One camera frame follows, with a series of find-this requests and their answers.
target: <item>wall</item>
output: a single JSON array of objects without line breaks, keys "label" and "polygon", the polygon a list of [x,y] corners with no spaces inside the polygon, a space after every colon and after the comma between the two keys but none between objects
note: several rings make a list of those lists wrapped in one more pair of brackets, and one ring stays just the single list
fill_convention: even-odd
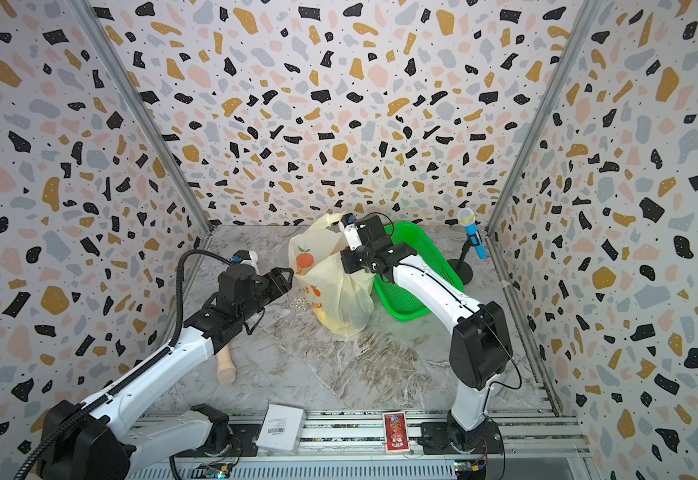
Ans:
[{"label": "wall", "polygon": [[603,478],[698,478],[698,2],[605,2],[497,239]]},{"label": "wall", "polygon": [[580,3],[94,1],[216,224],[487,220]]},{"label": "wall", "polygon": [[152,352],[198,235],[68,6],[1,1],[0,478]]}]

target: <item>plastic bag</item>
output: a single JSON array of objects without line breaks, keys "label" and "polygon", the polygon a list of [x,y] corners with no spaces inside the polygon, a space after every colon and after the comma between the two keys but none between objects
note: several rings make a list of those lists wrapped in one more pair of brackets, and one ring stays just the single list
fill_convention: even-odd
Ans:
[{"label": "plastic bag", "polygon": [[373,313],[374,274],[344,273],[343,233],[329,230],[343,214],[321,216],[301,235],[291,238],[287,259],[307,302],[323,326],[348,338],[362,331]]}]

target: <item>green basket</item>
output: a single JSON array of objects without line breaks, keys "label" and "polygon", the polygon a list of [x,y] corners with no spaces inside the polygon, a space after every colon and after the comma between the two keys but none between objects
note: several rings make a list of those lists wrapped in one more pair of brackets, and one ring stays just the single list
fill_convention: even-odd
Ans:
[{"label": "green basket", "polygon": [[[392,225],[387,226],[386,230],[387,233],[392,232]],[[455,286],[460,292],[463,292],[463,282],[453,271],[453,268],[448,265],[445,257],[440,254],[423,228],[409,222],[394,224],[392,242],[395,244],[405,242],[410,245],[432,270],[440,274],[443,279]],[[378,275],[373,283],[383,306],[397,320],[407,322],[430,312],[412,293],[402,287],[394,283],[386,283]]]}]

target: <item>red card box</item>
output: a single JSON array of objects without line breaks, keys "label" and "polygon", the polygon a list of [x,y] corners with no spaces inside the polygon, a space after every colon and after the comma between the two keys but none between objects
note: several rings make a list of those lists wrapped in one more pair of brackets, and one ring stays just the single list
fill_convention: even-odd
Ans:
[{"label": "red card box", "polygon": [[384,413],[383,430],[386,433],[387,453],[406,453],[411,450],[411,444],[407,438],[405,412]]}]

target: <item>microphone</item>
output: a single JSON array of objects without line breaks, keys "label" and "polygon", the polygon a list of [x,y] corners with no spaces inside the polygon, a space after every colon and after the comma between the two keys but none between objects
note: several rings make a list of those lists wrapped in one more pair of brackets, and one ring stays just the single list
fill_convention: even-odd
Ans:
[{"label": "microphone", "polygon": [[474,250],[477,251],[479,258],[486,259],[487,254],[485,253],[485,246],[483,245],[483,240],[479,237],[477,225],[474,224],[474,212],[471,208],[462,208],[459,210],[458,223],[467,229],[469,242],[471,242],[471,245],[474,246]]}]

